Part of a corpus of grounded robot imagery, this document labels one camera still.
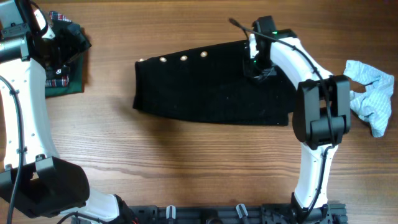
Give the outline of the black knit skirt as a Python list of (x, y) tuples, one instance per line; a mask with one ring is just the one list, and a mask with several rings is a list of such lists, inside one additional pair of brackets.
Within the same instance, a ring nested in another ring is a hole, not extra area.
[(185, 121), (286, 126), (295, 87), (281, 69), (262, 82), (244, 76), (243, 40), (136, 62), (133, 108)]

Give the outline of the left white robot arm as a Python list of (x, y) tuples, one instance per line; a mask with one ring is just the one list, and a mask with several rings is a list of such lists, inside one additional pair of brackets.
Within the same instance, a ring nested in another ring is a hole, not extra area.
[(35, 48), (43, 41), (35, 19), (3, 23), (1, 96), (6, 122), (1, 198), (7, 222), (18, 209), (29, 218), (74, 216), (95, 223), (135, 223), (117, 195), (90, 189), (84, 170), (59, 158), (45, 104), (45, 69)]

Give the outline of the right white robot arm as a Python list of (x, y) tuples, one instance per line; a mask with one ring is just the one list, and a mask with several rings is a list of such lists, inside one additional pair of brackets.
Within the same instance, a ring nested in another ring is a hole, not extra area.
[(334, 76), (304, 49), (291, 30), (260, 33), (249, 38), (251, 62), (268, 57), (296, 89), (293, 130), (300, 142), (301, 163), (292, 194), (290, 216), (294, 223), (323, 221), (329, 209), (327, 185), (331, 163), (351, 127), (349, 81)]

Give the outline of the plaid folded shirt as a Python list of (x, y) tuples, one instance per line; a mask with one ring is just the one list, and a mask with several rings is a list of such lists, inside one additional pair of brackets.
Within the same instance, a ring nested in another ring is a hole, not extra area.
[[(57, 11), (50, 11), (49, 18), (52, 21), (52, 25), (50, 28), (52, 29), (55, 35), (59, 35), (60, 29), (66, 27), (71, 20), (64, 16), (63, 14)], [(68, 65), (64, 65), (63, 67), (55, 70), (47, 72), (46, 76), (46, 88), (58, 88), (58, 87), (66, 87), (69, 84), (69, 74), (70, 67)]]

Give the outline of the light blue striped cloth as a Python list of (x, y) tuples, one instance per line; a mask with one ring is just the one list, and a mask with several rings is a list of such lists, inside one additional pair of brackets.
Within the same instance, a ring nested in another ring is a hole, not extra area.
[(350, 108), (369, 123), (373, 137), (384, 135), (392, 114), (394, 76), (357, 60), (348, 60), (343, 75), (365, 87), (365, 92), (350, 91)]

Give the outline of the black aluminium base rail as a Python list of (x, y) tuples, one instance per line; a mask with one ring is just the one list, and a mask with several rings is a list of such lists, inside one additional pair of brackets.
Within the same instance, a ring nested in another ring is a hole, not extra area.
[(226, 207), (132, 206), (137, 223), (292, 223), (287, 203)]

